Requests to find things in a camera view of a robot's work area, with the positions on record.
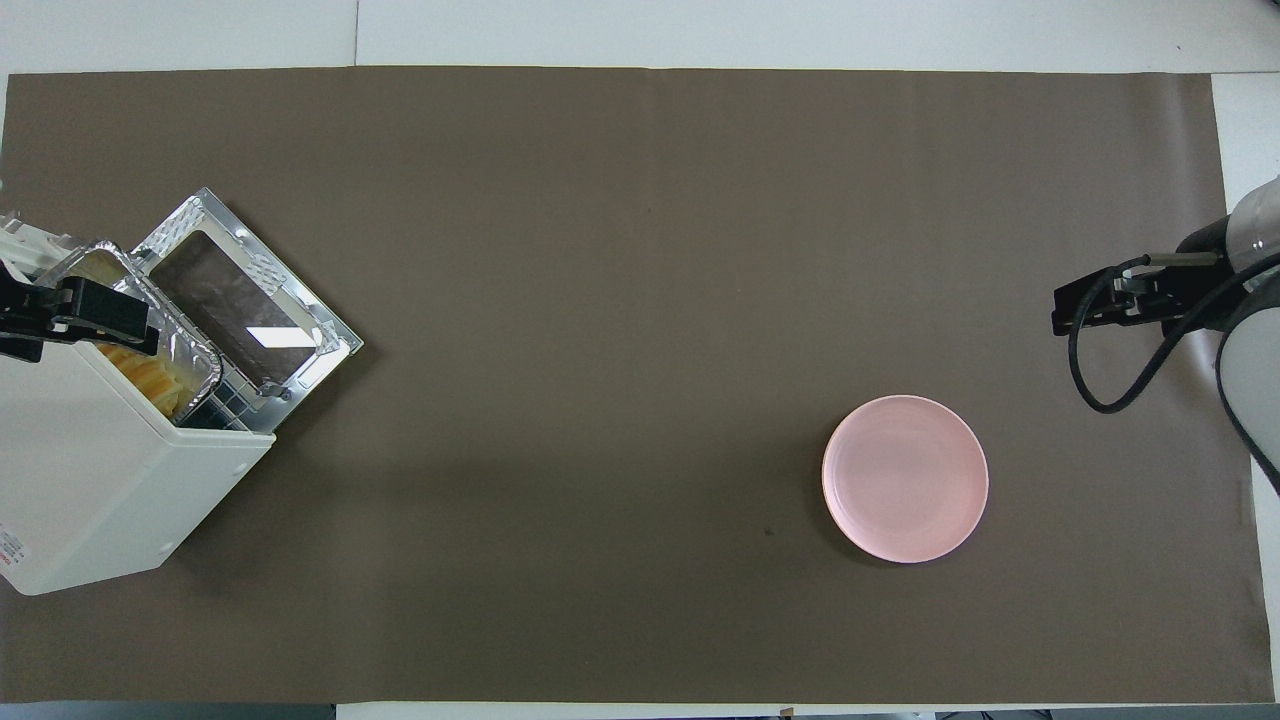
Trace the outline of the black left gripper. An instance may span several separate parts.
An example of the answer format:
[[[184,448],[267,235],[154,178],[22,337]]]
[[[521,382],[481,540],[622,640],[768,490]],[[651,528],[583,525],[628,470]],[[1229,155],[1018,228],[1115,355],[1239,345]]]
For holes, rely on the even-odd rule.
[[[59,288],[29,283],[15,266],[3,266],[3,356],[38,363],[46,343],[77,341],[114,345],[145,356],[157,354],[160,332],[150,325],[150,306],[143,300],[83,277],[68,277],[67,328],[59,331],[55,315],[63,295]]]

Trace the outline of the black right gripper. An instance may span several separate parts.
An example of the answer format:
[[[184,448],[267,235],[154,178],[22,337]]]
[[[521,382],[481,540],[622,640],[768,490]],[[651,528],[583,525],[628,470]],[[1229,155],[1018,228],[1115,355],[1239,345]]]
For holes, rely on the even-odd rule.
[[[1080,322],[1105,314],[1120,327],[1156,323],[1170,337],[1179,322],[1224,286],[1235,269],[1228,259],[1228,228],[1206,225],[1187,236],[1171,252],[1140,255],[1117,281],[1110,266],[1057,287],[1052,292],[1051,331],[1065,337]]]

